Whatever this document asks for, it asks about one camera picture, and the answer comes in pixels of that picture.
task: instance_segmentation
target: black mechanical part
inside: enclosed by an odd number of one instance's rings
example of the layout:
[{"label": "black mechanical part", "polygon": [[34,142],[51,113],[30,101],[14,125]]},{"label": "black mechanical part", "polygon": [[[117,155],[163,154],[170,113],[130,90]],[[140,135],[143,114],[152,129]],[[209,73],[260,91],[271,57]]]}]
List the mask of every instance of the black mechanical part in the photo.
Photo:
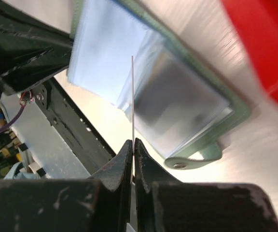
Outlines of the black mechanical part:
[{"label": "black mechanical part", "polygon": [[115,152],[54,78],[36,86],[32,92],[50,124],[90,174],[115,156]]},{"label": "black mechanical part", "polygon": [[69,65],[73,41],[0,0],[0,94],[28,91]]},{"label": "black mechanical part", "polygon": [[[132,155],[132,142],[126,141],[87,180],[0,181],[0,231],[125,232]],[[278,232],[259,187],[181,183],[138,139],[134,156],[139,232]]]}]

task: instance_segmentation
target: cable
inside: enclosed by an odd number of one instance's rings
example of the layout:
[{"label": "cable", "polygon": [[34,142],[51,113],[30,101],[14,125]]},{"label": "cable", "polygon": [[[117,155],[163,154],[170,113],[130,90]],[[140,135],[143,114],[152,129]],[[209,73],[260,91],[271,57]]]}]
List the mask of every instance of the cable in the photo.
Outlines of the cable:
[{"label": "cable", "polygon": [[18,120],[18,118],[22,115],[24,108],[25,108],[25,104],[22,104],[18,114],[9,123],[7,123],[5,126],[0,128],[0,133],[9,129],[10,126],[13,125]]}]

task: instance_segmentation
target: red plastic container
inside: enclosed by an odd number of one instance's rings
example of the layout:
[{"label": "red plastic container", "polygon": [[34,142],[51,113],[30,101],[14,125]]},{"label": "red plastic container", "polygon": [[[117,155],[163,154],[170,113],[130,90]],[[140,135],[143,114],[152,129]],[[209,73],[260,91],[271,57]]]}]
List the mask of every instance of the red plastic container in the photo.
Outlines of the red plastic container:
[{"label": "red plastic container", "polygon": [[278,102],[278,0],[222,0],[266,92]]}]

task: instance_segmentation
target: shiny tabletop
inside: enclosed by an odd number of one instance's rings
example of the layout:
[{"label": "shiny tabletop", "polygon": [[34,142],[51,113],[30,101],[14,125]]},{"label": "shiny tabletop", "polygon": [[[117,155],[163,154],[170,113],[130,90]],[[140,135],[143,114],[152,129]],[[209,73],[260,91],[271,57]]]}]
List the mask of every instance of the shiny tabletop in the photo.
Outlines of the shiny tabletop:
[{"label": "shiny tabletop", "polygon": [[[7,0],[13,6],[69,32],[74,0]],[[198,53],[252,108],[252,116],[220,138],[223,158],[194,170],[167,170],[184,182],[245,182],[263,188],[278,215],[278,105],[261,89],[249,58],[218,0],[140,0]],[[122,111],[67,82],[56,79],[115,152],[132,127]],[[163,159],[143,139],[153,158]]]}]

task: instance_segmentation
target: table surface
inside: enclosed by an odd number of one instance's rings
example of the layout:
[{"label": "table surface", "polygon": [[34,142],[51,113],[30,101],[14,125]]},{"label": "table surface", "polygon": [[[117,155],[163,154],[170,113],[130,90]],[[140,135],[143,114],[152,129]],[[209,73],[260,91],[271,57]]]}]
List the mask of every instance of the table surface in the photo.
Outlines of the table surface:
[{"label": "table surface", "polygon": [[[223,158],[195,170],[168,171],[184,182],[246,182],[262,187],[278,215],[278,106],[260,88],[247,54],[218,0],[140,0],[156,17],[194,49],[252,107],[252,116],[220,139]],[[7,0],[13,6],[70,31],[74,0]],[[67,82],[66,72],[56,79],[118,152],[131,139],[124,113],[80,87]],[[147,145],[153,158],[163,159]]]}]

